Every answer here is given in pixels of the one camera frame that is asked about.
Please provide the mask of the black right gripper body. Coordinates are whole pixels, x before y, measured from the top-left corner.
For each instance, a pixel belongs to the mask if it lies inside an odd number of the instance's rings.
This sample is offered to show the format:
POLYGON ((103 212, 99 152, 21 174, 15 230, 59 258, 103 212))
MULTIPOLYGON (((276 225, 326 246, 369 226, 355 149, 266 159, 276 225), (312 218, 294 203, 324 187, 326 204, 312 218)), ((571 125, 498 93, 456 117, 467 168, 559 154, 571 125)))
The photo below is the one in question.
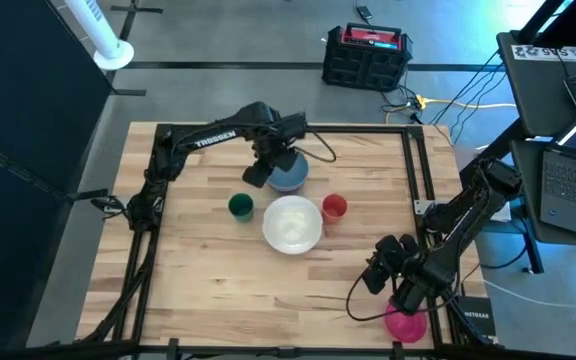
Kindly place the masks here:
POLYGON ((394 235, 384 236, 375 244, 372 257, 367 260, 368 267, 363 271, 361 279, 370 293, 377 295, 389 278, 402 277, 402 289, 397 289, 393 281, 394 296, 397 300, 422 300, 422 288, 411 280, 415 260, 420 253, 415 238, 409 234, 397 239, 394 235))

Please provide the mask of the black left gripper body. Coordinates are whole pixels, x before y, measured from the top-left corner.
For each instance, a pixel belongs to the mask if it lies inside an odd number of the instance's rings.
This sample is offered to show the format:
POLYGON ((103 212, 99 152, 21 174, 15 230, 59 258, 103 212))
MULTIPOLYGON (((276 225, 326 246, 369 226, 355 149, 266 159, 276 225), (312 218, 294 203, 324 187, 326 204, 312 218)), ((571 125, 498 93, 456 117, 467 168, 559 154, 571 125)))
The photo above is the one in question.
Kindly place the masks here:
POLYGON ((271 124, 255 124, 242 131, 246 141, 252 141, 255 162, 246 168, 242 180, 261 188, 274 171, 274 158, 303 139, 307 130, 306 114, 295 113, 271 124))

